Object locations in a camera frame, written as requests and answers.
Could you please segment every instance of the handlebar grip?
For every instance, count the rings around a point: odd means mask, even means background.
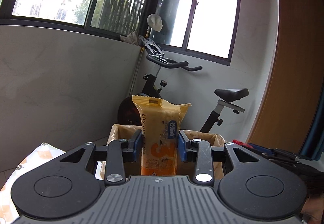
[[[176,61],[174,61],[173,59],[169,59],[167,58],[167,61],[170,62],[170,63],[176,63]],[[190,68],[190,67],[182,67],[184,70],[187,70],[187,71],[190,71],[190,72],[193,72],[193,71],[198,71],[198,70],[202,70],[203,69],[203,66],[199,66],[199,67],[194,67],[194,68]]]
[[[183,68],[183,67],[186,67],[189,65],[189,63],[187,61],[183,61],[183,62],[174,62],[174,63],[171,63],[171,64],[168,64],[168,63],[165,63],[165,62],[162,62],[161,60],[153,57],[152,55],[150,54],[147,54],[146,55],[146,59],[155,63],[155,64],[158,64],[159,66],[161,67],[164,67],[166,69],[177,69],[177,68]]]

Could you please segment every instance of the blue label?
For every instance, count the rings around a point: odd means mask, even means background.
[[[177,133],[177,122],[175,120],[169,121],[167,126],[167,138],[174,139]]]

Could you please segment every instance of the white wall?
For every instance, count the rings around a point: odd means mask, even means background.
[[[176,61],[188,61],[190,67],[203,66],[202,71],[161,69],[156,86],[163,79],[168,85],[161,96],[175,104],[191,102],[192,107],[181,125],[183,129],[199,131],[219,99],[216,88],[248,88],[249,96],[234,102],[245,113],[234,114],[230,109],[221,112],[223,124],[214,125],[211,132],[226,140],[245,141],[260,106],[269,75],[278,33],[278,0],[241,0],[239,25],[230,66],[166,52]],[[144,73],[155,74],[157,66],[143,56],[134,93],[141,91]]]
[[[42,142],[63,150],[109,135],[140,48],[62,30],[0,26],[0,171]]]

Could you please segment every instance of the blue curtain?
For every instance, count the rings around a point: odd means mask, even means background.
[[[318,161],[324,152],[324,83],[320,101],[305,142],[299,152],[313,160]]]

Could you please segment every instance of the red object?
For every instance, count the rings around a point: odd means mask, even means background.
[[[252,146],[250,146],[249,144],[245,144],[244,142],[242,141],[238,141],[238,140],[233,140],[233,143],[237,144],[237,145],[240,145],[240,146],[246,146],[248,148],[252,148],[254,149]]]

